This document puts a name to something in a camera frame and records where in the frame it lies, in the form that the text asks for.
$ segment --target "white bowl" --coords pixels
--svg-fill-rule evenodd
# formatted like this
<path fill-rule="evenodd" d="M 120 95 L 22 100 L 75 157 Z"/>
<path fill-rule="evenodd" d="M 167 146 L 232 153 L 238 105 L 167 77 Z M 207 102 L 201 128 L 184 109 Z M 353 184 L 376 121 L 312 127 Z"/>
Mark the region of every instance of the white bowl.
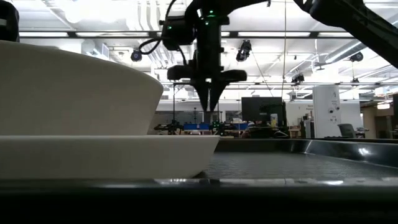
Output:
<path fill-rule="evenodd" d="M 163 86 L 86 55 L 0 41 L 0 135 L 145 135 Z"/>
<path fill-rule="evenodd" d="M 219 136 L 0 136 L 0 179 L 189 178 Z"/>

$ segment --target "metal table surface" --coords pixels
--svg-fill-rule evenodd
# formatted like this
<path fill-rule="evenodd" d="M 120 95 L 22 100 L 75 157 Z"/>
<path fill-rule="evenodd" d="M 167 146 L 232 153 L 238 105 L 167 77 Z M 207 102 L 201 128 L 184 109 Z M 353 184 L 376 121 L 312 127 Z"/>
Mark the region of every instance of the metal table surface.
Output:
<path fill-rule="evenodd" d="M 398 168 L 289 152 L 219 152 L 200 177 L 211 179 L 397 177 Z"/>

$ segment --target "ceiling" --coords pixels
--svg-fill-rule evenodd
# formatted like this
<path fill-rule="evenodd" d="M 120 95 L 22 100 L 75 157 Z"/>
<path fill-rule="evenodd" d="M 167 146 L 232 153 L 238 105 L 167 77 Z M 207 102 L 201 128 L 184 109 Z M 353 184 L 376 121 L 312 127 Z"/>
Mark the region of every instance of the ceiling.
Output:
<path fill-rule="evenodd" d="M 170 0 L 13 0 L 10 1 L 17 7 L 20 14 L 20 31 L 150 31 L 160 30 L 157 25 L 159 19 L 164 18 L 165 9 Z M 170 14 L 183 14 L 190 0 L 177 0 Z M 389 22 L 398 21 L 398 0 L 396 1 L 365 1 L 367 6 L 378 13 Z M 398 70 L 392 67 L 372 74 L 380 68 L 389 64 L 370 49 L 362 49 L 364 60 L 354 62 L 339 60 L 331 65 L 324 66 L 324 70 L 314 62 L 321 61 L 337 50 L 344 50 L 355 44 L 352 37 L 348 39 L 284 39 L 284 31 L 288 35 L 300 35 L 303 32 L 321 32 L 325 35 L 335 35 L 330 31 L 340 31 L 336 35 L 347 35 L 344 30 L 336 27 L 325 26 L 308 14 L 302 12 L 298 6 L 287 0 L 273 0 L 271 7 L 266 3 L 255 4 L 245 8 L 237 9 L 229 15 L 230 25 L 223 26 L 222 30 L 227 32 L 282 32 L 281 38 L 264 39 L 250 38 L 252 54 L 245 62 L 235 60 L 237 48 L 241 45 L 242 38 L 225 38 L 222 45 L 226 51 L 221 56 L 222 65 L 225 70 L 243 69 L 248 73 L 248 82 L 279 82 L 282 83 L 283 74 L 286 81 L 290 83 L 291 76 L 297 72 L 305 75 L 306 82 L 350 82 L 353 77 L 359 77 L 361 82 L 389 82 L 396 81 Z M 36 43 L 40 45 L 48 41 L 35 37 Z M 69 41 L 57 39 L 60 44 Z M 96 46 L 105 44 L 109 47 L 110 60 L 117 63 L 147 72 L 162 82 L 169 82 L 165 68 L 176 63 L 181 63 L 182 57 L 179 52 L 168 52 L 160 46 L 159 50 L 150 57 L 144 56 L 140 62 L 132 62 L 129 54 L 146 39 L 117 39 L 117 38 L 95 38 L 92 41 Z M 194 45 L 183 46 L 186 58 L 191 58 Z M 284 93 L 311 93 L 312 86 L 286 85 Z M 245 85 L 229 86 L 231 90 L 225 91 L 222 98 L 236 98 L 246 96 L 256 90 L 259 95 L 281 95 L 281 85 Z M 367 93 L 375 86 L 368 85 L 352 90 L 352 86 L 341 86 L 341 92 L 351 90 L 349 93 Z"/>

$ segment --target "white plate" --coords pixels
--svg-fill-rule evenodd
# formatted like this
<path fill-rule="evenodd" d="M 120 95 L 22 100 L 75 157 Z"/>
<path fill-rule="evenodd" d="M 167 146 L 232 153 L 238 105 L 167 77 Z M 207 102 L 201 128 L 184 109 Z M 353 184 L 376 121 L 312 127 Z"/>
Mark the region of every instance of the white plate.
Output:
<path fill-rule="evenodd" d="M 189 178 L 218 136 L 1 136 L 0 179 Z"/>
<path fill-rule="evenodd" d="M 0 41 L 1 135 L 145 135 L 163 86 L 118 63 Z"/>

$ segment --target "computer monitor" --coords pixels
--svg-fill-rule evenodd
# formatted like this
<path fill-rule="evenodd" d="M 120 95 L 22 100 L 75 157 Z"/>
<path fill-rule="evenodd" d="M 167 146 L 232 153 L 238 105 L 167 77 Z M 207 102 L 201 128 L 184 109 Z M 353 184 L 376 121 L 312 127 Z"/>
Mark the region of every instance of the computer monitor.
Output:
<path fill-rule="evenodd" d="M 277 114 L 282 126 L 284 110 L 281 97 L 242 97 L 243 121 L 271 121 L 271 114 Z"/>

